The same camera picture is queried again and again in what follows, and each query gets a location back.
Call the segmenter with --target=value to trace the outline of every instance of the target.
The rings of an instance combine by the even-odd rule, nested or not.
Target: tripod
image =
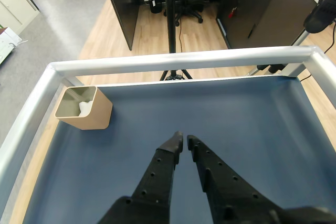
[[[167,26],[168,26],[168,42],[169,42],[169,53],[176,53],[176,37],[175,37],[175,0],[166,0],[166,13],[167,13]],[[191,75],[187,72],[187,70],[182,69],[182,72],[188,79],[192,79]],[[176,70],[171,70],[170,75],[166,77],[168,74],[168,70],[162,73],[160,81],[166,79],[166,81],[170,80],[182,80],[183,76],[176,73]]]

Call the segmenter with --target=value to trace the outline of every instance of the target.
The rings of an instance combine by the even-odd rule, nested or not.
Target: black pole
[[[166,0],[169,53],[176,52],[175,0]]]

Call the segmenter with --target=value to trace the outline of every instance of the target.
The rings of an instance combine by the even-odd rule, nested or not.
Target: metal arm
[[[132,197],[119,198],[99,224],[169,224],[175,165],[183,149],[181,132],[155,152]]]

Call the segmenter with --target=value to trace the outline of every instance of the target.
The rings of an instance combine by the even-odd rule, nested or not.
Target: desk surface
[[[132,195],[155,149],[176,130],[198,136],[278,206],[336,211],[336,153],[298,79],[157,82],[100,90],[113,102],[109,127],[81,131],[59,123],[26,224],[97,223],[113,202]],[[186,148],[171,198],[170,223],[213,223]]]

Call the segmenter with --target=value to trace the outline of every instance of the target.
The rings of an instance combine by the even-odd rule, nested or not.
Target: metal frame
[[[299,46],[309,35],[309,32],[307,32],[306,30],[304,30],[301,35],[294,41],[294,43],[292,44],[292,46]],[[254,69],[252,69],[249,73],[247,73],[247,76],[254,76],[257,72],[259,72],[260,70],[255,67]],[[271,72],[269,72],[268,70],[264,73],[264,75],[268,75],[268,74],[272,74]]]
[[[50,63],[21,109],[0,148],[0,215],[35,133],[56,90],[83,85],[76,76],[250,65],[288,64],[282,74],[307,68],[336,107],[336,66],[316,46],[247,48]]]

